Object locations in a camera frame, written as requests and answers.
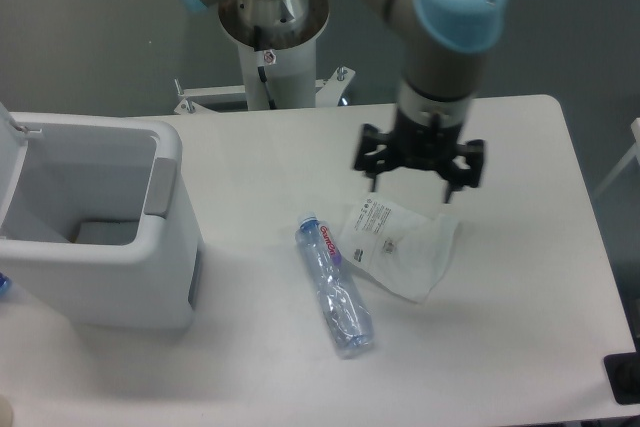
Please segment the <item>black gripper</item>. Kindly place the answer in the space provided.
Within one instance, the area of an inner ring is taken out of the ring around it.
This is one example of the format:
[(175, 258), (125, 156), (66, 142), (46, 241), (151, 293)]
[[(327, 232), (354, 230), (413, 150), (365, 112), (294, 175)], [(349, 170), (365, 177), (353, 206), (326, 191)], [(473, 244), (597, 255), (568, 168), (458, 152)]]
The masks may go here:
[(443, 202), (449, 204), (454, 193), (478, 188), (484, 169), (485, 141), (458, 145), (462, 127), (462, 122), (445, 126), (439, 115), (421, 124), (397, 104), (392, 131), (369, 123), (361, 126), (353, 169), (370, 180), (370, 192), (377, 191), (380, 175), (400, 167), (439, 172), (446, 182)]

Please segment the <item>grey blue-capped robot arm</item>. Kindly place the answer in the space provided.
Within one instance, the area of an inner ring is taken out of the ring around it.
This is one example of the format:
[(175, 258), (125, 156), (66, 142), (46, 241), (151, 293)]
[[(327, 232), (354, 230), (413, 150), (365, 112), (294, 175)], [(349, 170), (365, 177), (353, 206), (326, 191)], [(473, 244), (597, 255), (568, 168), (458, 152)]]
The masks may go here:
[[(360, 0), (403, 42), (394, 124), (361, 129), (353, 167), (371, 180), (398, 168), (432, 171), (448, 193), (481, 182), (485, 144), (460, 132), (486, 58), (503, 30), (508, 0)], [(182, 0), (215, 8), (241, 60), (252, 110), (315, 107), (315, 43), (328, 0)]]

